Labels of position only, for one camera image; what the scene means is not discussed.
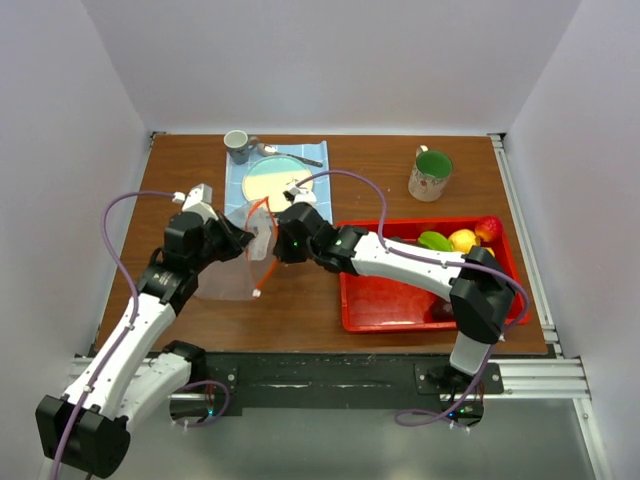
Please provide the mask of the clear zip top bag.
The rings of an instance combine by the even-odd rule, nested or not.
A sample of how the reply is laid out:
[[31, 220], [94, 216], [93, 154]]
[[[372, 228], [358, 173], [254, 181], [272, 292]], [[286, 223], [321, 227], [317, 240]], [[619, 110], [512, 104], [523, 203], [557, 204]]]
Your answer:
[[276, 267], [273, 254], [278, 238], [269, 197], [250, 201], [229, 216], [231, 224], [254, 235], [240, 256], [209, 265], [199, 276], [195, 296], [202, 300], [251, 301], [260, 297]]

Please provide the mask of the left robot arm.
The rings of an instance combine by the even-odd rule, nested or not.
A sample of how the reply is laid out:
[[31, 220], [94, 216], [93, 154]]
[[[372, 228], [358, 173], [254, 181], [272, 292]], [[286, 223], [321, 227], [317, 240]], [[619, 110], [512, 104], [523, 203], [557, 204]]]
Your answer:
[[56, 478], [63, 465], [110, 477], [121, 465], [133, 431], [162, 399], [207, 380], [203, 349], [175, 342], [145, 373], [151, 347], [199, 287], [214, 262], [243, 256], [254, 233], [218, 213], [174, 215], [164, 240], [134, 284], [128, 306], [90, 364], [58, 397], [47, 395], [35, 417], [43, 452]]

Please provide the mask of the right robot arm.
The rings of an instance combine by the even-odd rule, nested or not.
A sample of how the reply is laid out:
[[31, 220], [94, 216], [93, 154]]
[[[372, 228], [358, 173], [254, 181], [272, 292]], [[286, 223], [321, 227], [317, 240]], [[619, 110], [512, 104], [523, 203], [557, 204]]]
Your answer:
[[277, 225], [274, 254], [284, 264], [311, 260], [331, 273], [393, 280], [449, 302], [458, 333], [446, 382], [459, 393], [480, 382], [520, 291], [485, 248], [440, 252], [386, 239], [381, 231], [335, 227], [308, 203], [278, 214]]

